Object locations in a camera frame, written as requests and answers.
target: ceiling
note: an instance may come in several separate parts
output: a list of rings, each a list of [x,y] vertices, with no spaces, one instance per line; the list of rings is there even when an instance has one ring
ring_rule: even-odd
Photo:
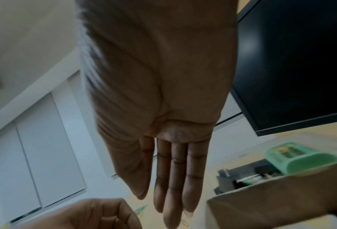
[[[0,58],[59,0],[0,0]]]

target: black device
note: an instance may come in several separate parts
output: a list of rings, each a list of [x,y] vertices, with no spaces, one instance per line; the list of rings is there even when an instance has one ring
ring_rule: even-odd
[[[251,0],[232,95],[258,136],[337,122],[337,0]]]

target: palm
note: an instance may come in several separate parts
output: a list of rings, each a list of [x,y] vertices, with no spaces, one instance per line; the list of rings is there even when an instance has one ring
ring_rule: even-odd
[[[231,88],[237,2],[76,1],[98,131],[138,198],[158,139],[155,206],[174,228],[180,214],[173,212],[197,206],[208,143]]]

